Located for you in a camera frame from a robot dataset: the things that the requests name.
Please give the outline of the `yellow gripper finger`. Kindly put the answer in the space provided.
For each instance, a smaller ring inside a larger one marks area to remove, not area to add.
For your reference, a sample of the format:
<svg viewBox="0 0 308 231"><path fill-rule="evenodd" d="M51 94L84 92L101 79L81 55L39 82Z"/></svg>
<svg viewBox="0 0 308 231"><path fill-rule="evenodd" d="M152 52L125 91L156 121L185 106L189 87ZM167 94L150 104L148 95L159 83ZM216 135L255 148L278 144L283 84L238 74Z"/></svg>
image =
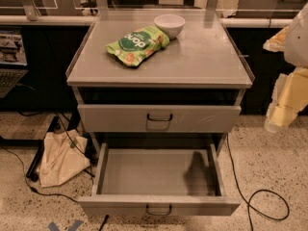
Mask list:
<svg viewBox="0 0 308 231"><path fill-rule="evenodd" d="M289 27L281 29L263 44L263 48L270 52L283 52L285 49L285 38Z"/></svg>

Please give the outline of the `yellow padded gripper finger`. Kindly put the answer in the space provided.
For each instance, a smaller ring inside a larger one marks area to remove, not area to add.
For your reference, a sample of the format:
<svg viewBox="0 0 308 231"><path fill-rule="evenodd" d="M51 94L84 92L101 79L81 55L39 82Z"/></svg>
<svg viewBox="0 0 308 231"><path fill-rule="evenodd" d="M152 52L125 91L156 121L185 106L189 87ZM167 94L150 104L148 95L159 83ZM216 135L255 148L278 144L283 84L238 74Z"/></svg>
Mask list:
<svg viewBox="0 0 308 231"><path fill-rule="evenodd" d="M296 119L308 106L308 69L297 67L291 74L280 74L276 80L264 126L278 133Z"/></svg>

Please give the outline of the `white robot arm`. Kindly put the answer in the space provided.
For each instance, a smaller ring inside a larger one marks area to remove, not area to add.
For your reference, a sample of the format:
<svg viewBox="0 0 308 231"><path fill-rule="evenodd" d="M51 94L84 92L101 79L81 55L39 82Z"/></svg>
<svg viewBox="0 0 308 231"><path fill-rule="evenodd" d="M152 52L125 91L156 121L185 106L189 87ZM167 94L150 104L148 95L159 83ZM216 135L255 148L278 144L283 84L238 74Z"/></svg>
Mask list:
<svg viewBox="0 0 308 231"><path fill-rule="evenodd" d="M289 26L268 39L263 48L282 52L284 60L295 67L291 74L279 75L271 95L264 126L269 132L277 133L308 106L308 4Z"/></svg>

